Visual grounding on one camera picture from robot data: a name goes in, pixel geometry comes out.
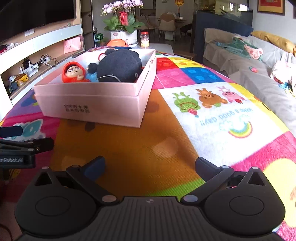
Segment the red hooded figure keychain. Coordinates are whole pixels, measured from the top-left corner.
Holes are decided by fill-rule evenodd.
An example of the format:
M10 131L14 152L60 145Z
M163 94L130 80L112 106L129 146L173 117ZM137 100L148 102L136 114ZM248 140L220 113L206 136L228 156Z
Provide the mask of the red hooded figure keychain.
M68 62L63 66L62 81L63 83L90 82L86 78L86 70L75 61Z

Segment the pink cardboard box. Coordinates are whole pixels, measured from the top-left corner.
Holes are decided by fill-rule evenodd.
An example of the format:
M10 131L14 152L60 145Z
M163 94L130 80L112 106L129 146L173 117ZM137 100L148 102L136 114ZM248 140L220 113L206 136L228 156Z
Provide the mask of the pink cardboard box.
M133 49L143 71L134 83L63 83L63 69L34 86L36 100L45 116L139 128L157 72L154 49Z

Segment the black plush toy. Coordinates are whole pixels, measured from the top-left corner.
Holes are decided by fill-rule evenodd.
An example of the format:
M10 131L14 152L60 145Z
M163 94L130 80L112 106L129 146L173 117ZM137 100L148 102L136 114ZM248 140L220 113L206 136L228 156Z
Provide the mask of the black plush toy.
M107 49L99 63L90 63L87 72L99 82L134 83L142 73L139 54L130 49Z

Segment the blue white wipes pack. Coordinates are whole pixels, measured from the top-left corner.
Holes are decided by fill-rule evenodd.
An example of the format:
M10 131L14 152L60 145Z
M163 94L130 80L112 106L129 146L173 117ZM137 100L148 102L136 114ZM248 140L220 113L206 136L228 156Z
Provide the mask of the blue white wipes pack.
M97 79L97 74L96 73L86 73L86 79L88 79L90 82L99 82Z

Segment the colourful cartoon play mat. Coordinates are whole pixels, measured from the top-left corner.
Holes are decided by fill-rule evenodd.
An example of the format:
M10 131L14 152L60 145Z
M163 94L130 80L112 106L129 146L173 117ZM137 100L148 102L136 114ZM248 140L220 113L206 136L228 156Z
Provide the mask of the colourful cartoon play mat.
M87 70L108 48L76 57ZM36 167L1 181L1 240L295 240L295 137L263 102L228 77L157 54L141 126L43 115L34 89L4 117L24 142L52 138ZM100 205L66 173L97 156L96 184L115 195ZM200 204L181 198L204 180L202 157L233 177Z

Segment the white tv shelf unit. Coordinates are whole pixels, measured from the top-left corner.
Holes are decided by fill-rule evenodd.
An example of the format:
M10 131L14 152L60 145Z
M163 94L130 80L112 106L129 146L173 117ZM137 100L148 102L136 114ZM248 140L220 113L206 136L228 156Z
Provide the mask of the white tv shelf unit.
M77 21L74 22L75 24L63 22L36 28L33 34L22 33L5 41L15 45L1 53L1 119L37 81L55 68L54 64L59 66L84 49L82 45L77 51L64 52L64 43L74 37L80 37L81 44L83 44L82 25ZM53 60L49 64L41 64L38 71L21 86L17 86L13 93L7 91L6 84L9 78L23 72L23 62L26 59L35 64L40 61L41 57L46 56L52 57Z

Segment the black television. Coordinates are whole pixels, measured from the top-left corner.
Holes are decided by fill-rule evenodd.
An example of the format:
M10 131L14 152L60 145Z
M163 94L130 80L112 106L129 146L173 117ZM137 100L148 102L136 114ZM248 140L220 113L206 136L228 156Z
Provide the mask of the black television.
M1 1L1 42L30 29L74 18L73 0Z

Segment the pink plush on sofa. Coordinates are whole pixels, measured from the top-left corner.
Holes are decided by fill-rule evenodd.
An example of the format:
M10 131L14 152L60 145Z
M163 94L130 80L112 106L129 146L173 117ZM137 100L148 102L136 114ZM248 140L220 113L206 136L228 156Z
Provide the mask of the pink plush on sofa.
M253 48L247 44L244 45L244 49L248 52L252 59L258 60L264 54L261 48Z

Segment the green clothes on sofa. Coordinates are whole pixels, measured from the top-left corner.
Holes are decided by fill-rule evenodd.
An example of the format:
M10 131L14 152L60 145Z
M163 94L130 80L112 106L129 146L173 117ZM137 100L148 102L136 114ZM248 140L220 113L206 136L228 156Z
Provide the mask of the green clothes on sofa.
M238 55L243 58L251 58L250 54L245 49L245 45L248 47L255 48L253 45L248 44L244 40L234 37L230 43L214 42L215 45L227 50L230 53Z

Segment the orange round bowl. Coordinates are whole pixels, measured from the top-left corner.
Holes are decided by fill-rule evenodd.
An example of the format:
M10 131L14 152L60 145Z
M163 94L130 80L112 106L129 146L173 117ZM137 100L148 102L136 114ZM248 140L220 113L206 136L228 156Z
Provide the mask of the orange round bowl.
M107 43L107 46L108 47L128 47L128 44L126 41L122 39L113 39Z

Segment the yellow cushion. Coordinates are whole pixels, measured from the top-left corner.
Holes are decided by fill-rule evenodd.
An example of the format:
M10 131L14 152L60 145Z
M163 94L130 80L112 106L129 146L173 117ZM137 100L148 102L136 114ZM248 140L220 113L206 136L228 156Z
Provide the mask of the yellow cushion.
M251 32L251 35L266 42L269 42L279 47L280 49L295 55L295 44L293 44L292 41L286 38L265 31L253 31Z

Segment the glass jar red lid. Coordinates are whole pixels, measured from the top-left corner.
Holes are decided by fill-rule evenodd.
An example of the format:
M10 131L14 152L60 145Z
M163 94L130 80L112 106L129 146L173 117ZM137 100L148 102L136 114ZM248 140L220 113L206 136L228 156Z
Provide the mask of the glass jar red lid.
M144 31L140 34L140 46L142 48L148 48L149 47L149 32Z

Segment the potted pink orchid plant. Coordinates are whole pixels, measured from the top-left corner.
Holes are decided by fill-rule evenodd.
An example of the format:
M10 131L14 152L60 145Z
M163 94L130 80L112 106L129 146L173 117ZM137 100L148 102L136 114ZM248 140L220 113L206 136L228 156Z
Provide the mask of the potted pink orchid plant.
M126 44L137 43L137 30L144 26L144 23L137 20L136 10L143 7L142 1L126 0L108 3L101 9L102 16L110 15L110 18L103 20L104 28L110 32L111 40L123 40Z

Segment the dining chair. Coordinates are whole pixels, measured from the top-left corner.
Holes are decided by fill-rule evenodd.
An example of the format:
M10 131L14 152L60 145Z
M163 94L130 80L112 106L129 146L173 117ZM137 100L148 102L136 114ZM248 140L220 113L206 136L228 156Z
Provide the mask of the dining chair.
M159 18L159 40L161 35L165 35L166 40L176 40L175 17L172 14L163 13Z

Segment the glass fish tank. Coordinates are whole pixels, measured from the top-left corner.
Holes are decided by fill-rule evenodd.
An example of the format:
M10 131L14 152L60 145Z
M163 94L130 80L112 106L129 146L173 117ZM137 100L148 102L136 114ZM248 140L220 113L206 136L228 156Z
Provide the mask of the glass fish tank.
M204 11L252 26L253 9L249 1L239 0L201 0L194 1L197 11Z

